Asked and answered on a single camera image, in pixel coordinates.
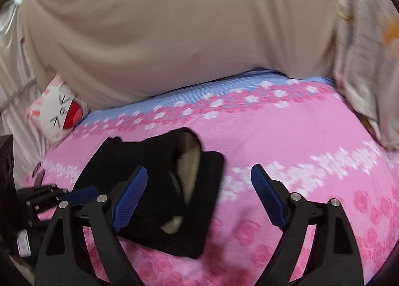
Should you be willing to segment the white cartoon face pillow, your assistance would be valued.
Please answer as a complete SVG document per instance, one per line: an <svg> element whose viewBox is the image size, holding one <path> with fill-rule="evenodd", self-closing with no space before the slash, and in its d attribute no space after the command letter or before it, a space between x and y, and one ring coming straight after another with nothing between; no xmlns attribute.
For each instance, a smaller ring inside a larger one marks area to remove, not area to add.
<svg viewBox="0 0 399 286"><path fill-rule="evenodd" d="M27 108L27 119L52 145L62 142L89 113L88 104L60 75Z"/></svg>

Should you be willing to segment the pink floral bed sheet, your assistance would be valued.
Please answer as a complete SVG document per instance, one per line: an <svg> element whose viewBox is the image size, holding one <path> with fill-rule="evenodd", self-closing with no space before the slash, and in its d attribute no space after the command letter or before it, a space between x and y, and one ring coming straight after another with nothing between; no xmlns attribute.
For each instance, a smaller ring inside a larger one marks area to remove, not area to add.
<svg viewBox="0 0 399 286"><path fill-rule="evenodd" d="M327 79L267 71L206 83L95 111L27 176L72 188L104 139L140 141L188 127L226 159L203 255L192 260L124 241L146 285L253 285L281 236L250 181L266 172L307 200L337 198L350 220L370 280L398 241L398 154L365 130Z"/></svg>

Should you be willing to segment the black pants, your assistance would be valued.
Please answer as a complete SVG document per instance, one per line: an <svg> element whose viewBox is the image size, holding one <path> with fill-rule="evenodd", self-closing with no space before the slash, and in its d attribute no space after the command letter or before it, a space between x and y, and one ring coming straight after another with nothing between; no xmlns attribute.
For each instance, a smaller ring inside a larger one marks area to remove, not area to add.
<svg viewBox="0 0 399 286"><path fill-rule="evenodd" d="M137 167L146 169L147 186L119 236L173 256L199 258L222 181L223 154L203 150L189 128L140 142L107 138L86 164L74 189L94 186L109 194Z"/></svg>

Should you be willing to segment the beige duvet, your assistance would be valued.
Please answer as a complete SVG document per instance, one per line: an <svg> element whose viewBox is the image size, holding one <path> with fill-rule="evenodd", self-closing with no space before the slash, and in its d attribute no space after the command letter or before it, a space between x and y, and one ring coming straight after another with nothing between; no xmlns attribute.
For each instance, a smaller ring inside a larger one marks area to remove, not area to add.
<svg viewBox="0 0 399 286"><path fill-rule="evenodd" d="M328 77L337 0L23 0L36 79L96 108L255 68Z"/></svg>

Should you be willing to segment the light floral patterned blanket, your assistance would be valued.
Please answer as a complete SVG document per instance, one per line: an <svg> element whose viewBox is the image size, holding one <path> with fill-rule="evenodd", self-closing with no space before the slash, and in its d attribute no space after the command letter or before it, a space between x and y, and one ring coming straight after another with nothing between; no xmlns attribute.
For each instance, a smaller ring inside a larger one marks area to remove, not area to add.
<svg viewBox="0 0 399 286"><path fill-rule="evenodd" d="M392 0L337 2L337 88L379 144L398 150L398 11Z"/></svg>

